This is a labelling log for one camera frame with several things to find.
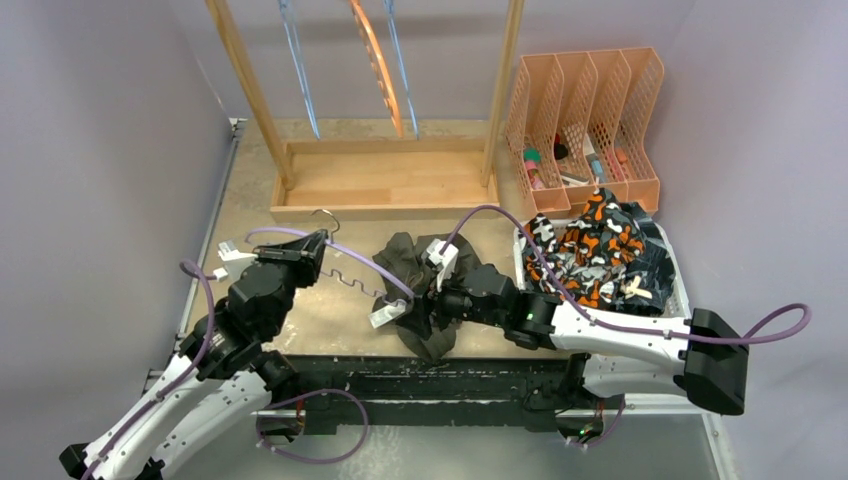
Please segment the white plastic basket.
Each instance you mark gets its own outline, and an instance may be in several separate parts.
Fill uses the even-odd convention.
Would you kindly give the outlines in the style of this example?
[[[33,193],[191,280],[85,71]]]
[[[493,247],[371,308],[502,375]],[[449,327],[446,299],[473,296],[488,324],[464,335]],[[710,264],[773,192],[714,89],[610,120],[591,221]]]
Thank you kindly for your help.
[[[666,232],[661,225],[659,225],[659,227],[663,239],[667,242],[667,245],[669,247],[673,266],[676,268],[676,279],[674,282],[675,290],[666,304],[664,314],[660,317],[670,318],[687,316],[690,314],[690,306],[688,295],[685,290],[684,281],[679,272],[678,263],[672,245],[670,244],[669,239],[666,235]],[[544,281],[537,280],[534,277],[535,271],[539,271],[542,276],[544,276],[546,272],[541,266],[538,265],[536,255],[532,251],[532,247],[529,245],[525,235],[518,228],[514,230],[513,257],[516,271],[516,285],[519,289],[542,293],[559,293],[555,285],[547,284]],[[600,307],[602,310],[612,311],[610,309],[610,306],[614,300],[614,297],[616,296],[616,293],[619,288],[619,283],[622,277],[624,276],[624,273],[625,270],[623,271],[623,274],[620,277],[609,277],[607,279],[607,282],[603,284],[601,293],[609,298],[609,302]]]

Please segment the light blue wire hanger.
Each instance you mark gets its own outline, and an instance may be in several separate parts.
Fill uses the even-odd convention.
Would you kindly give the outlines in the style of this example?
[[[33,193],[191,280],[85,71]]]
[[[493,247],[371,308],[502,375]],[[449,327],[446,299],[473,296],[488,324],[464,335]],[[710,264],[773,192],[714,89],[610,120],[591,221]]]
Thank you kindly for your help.
[[[307,118],[311,126],[314,137],[317,140],[321,139],[321,133],[317,122],[317,117],[314,110],[314,102],[311,95],[311,89],[305,69],[300,38],[297,30],[296,15],[288,0],[277,0],[278,9],[282,18],[283,29],[289,45],[289,51],[293,60],[298,84],[303,96],[303,101],[306,109]]]

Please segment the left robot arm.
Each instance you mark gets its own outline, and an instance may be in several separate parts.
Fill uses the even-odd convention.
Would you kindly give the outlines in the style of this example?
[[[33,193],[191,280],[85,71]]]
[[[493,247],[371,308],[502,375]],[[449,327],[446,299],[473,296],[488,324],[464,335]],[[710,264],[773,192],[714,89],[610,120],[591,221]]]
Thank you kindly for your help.
[[[137,403],[89,443],[72,444],[59,461],[72,479],[171,479],[211,440],[269,404],[297,399],[294,370],[265,343],[282,330],[298,290],[313,286],[332,238],[325,229],[244,252],[218,247],[222,267],[182,269],[207,292],[208,313],[184,338]],[[227,294],[210,294],[227,280]]]

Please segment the olive green shorts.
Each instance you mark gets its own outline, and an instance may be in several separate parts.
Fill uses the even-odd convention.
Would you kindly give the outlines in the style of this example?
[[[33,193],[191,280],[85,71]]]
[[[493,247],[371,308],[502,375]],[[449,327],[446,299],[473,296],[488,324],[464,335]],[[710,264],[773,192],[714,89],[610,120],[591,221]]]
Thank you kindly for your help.
[[[435,277],[433,270],[425,265],[423,255],[434,240],[446,240],[447,236],[448,233],[421,235],[413,240],[408,232],[396,232],[372,259],[415,294],[423,294]],[[470,271],[480,267],[482,262],[473,246],[461,234],[453,239],[452,244],[458,249],[458,258],[451,279],[461,281]],[[419,335],[418,327],[410,329],[409,321],[395,320],[392,324],[405,347],[424,362],[435,364],[455,346],[460,321],[452,319],[442,328],[432,317],[428,320],[432,327],[428,338]]]

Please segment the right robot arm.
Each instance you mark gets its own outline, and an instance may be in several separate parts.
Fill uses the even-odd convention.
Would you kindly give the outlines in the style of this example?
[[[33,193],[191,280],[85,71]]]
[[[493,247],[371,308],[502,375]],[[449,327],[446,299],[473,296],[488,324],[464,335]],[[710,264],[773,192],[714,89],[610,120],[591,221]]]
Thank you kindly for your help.
[[[424,334],[469,321],[500,329],[523,349],[570,353],[561,392],[576,407],[638,393],[678,395],[719,415],[745,411],[749,349],[711,310],[649,317],[640,327],[633,315],[581,311],[554,295],[521,290],[485,264],[460,281],[433,281],[411,313]]]

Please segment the orange hanger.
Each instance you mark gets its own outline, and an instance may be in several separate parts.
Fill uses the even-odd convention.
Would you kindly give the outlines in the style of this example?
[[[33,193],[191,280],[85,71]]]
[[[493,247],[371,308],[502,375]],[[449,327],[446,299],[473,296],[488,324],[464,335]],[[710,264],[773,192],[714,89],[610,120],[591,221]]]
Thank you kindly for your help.
[[[376,76],[378,90],[399,138],[404,137],[404,126],[398,107],[391,75],[373,26],[359,0],[349,1],[350,9],[363,42],[370,66]]]

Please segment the orange camouflage shorts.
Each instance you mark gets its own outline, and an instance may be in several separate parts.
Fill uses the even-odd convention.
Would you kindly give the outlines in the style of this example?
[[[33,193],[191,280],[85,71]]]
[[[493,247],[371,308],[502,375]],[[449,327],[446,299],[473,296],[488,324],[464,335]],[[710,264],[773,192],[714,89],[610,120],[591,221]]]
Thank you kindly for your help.
[[[645,249],[645,236],[623,204],[610,190],[599,188],[560,234],[543,213],[525,223],[521,232],[546,272],[535,271],[534,277],[547,284],[560,282],[577,303],[601,309],[609,302],[601,293],[603,284],[620,277]]]

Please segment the dark shark print shorts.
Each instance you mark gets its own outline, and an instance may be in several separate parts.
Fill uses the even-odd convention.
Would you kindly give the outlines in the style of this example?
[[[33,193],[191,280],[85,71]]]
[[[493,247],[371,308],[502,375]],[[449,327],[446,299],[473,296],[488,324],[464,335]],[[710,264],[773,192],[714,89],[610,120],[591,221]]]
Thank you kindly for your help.
[[[614,312],[643,317],[660,317],[674,293],[676,268],[659,225],[638,203],[625,203],[622,209],[641,229],[645,249],[630,262],[610,306]]]

